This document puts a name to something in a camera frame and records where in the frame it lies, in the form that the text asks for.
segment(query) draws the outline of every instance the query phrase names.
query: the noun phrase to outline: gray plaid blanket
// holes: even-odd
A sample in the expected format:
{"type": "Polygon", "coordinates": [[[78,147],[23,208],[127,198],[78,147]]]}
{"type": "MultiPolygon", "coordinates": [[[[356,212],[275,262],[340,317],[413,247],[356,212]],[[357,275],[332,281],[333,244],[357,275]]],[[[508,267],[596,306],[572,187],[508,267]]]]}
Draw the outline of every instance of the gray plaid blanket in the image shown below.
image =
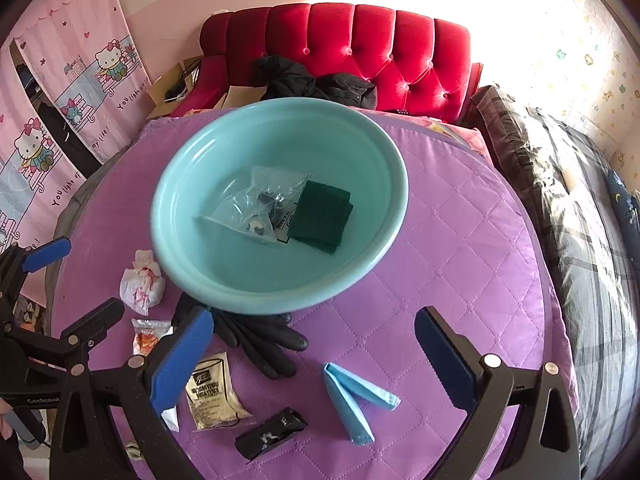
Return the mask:
{"type": "Polygon", "coordinates": [[[640,413],[638,284],[607,193],[609,164],[588,137],[500,89],[472,100],[531,217],[562,306],[578,381],[580,467],[594,479],[640,413]]]}

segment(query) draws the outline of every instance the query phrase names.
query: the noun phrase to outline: green scouring pad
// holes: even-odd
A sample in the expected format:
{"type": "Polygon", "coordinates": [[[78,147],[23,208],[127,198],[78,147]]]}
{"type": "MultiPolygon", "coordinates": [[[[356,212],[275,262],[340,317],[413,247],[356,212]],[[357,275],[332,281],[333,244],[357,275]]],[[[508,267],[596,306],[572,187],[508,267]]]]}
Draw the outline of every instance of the green scouring pad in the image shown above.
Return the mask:
{"type": "Polygon", "coordinates": [[[343,189],[307,182],[291,219],[289,236],[333,254],[353,209],[350,197],[351,193],[343,189]]]}

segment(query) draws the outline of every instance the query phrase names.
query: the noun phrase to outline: red tufted headboard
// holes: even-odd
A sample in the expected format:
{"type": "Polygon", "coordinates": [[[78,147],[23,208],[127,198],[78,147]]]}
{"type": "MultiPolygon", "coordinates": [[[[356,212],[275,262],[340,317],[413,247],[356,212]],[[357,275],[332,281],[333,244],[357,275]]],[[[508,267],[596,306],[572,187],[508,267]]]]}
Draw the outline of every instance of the red tufted headboard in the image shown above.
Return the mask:
{"type": "Polygon", "coordinates": [[[172,116],[212,107],[229,85],[260,86],[254,60],[277,54],[315,76],[350,72],[373,81],[379,110],[453,123],[481,70],[472,67],[465,27],[367,5],[289,4],[216,14],[202,25],[200,46],[198,83],[172,116]]]}

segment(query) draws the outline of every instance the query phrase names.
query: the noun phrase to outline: cardboard box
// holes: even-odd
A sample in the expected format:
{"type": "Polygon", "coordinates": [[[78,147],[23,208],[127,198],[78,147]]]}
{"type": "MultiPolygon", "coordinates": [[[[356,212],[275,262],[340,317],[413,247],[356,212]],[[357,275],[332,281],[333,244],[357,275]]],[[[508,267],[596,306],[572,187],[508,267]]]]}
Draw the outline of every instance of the cardboard box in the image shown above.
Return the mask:
{"type": "Polygon", "coordinates": [[[266,86],[230,86],[226,94],[226,99],[220,107],[240,108],[241,106],[257,103],[266,91],[266,86]]]}
{"type": "Polygon", "coordinates": [[[146,89],[146,93],[153,99],[156,107],[146,117],[147,119],[157,119],[158,117],[165,117],[173,112],[182,100],[187,97],[189,92],[193,90],[195,85],[194,76],[197,76],[197,70],[187,74],[184,78],[185,85],[187,87],[186,93],[177,100],[164,102],[164,96],[166,92],[180,81],[180,76],[184,68],[188,68],[202,56],[190,57],[185,59],[182,63],[176,63],[168,72],[159,77],[151,86],[146,89]]]}
{"type": "Polygon", "coordinates": [[[203,114],[204,112],[210,112],[212,110],[219,110],[220,108],[222,108],[222,105],[224,104],[226,100],[226,94],[224,94],[216,103],[216,105],[213,108],[201,108],[201,109],[195,109],[192,108],[191,110],[189,110],[187,113],[185,113],[185,117],[190,116],[190,115],[197,115],[197,114],[203,114]]]}

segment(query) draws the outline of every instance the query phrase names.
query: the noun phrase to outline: turquoise plastic basin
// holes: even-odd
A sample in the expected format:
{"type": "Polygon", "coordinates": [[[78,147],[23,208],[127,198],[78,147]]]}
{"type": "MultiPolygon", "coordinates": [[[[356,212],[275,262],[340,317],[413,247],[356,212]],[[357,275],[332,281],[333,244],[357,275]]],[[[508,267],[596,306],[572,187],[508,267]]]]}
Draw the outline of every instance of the turquoise plastic basin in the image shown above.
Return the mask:
{"type": "Polygon", "coordinates": [[[367,274],[396,238],[407,199],[402,156],[374,121],[328,101],[276,99],[211,122],[181,147],[158,183],[151,237],[164,271],[194,298],[279,314],[327,300],[367,274]],[[249,186],[254,165],[311,173],[351,193],[334,254],[292,239],[261,243],[203,219],[249,186]]]}

